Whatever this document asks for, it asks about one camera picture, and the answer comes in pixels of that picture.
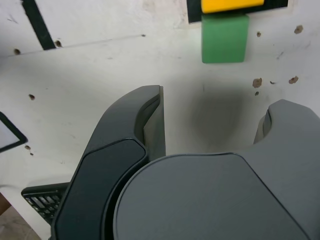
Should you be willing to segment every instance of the dark frame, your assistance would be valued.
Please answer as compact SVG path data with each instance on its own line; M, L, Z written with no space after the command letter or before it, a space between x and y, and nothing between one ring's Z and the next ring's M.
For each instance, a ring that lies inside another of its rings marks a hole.
M2 112L0 112L0 121L3 122L3 124L19 139L17 142L0 148L0 153L25 144L28 141L26 136L18 128L16 128L16 126Z

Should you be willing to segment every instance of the green cube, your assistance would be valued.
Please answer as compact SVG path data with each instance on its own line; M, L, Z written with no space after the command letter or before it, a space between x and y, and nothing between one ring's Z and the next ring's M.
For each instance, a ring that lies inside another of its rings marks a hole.
M241 63L245 60L249 17L247 15L202 16L202 62Z

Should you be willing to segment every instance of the white panel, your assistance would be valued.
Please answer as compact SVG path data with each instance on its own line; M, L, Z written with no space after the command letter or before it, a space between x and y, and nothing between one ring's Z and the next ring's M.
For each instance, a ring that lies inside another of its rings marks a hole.
M185 0L38 0L37 5L62 46L159 33L187 19Z
M0 57L42 50L20 0L0 1L0 36Z

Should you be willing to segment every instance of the yellow block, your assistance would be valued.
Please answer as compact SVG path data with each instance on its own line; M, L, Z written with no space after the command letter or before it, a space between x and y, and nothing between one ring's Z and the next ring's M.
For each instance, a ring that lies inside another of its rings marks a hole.
M265 0L201 0L204 14L260 6Z

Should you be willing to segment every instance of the black tape stripe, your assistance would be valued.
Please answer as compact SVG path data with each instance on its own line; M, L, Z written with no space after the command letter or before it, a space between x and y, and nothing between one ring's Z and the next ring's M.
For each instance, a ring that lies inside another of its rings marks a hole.
M27 15L36 37L38 38L43 50L55 49L56 46L47 29L44 19L38 9L35 0L23 0L22 6Z

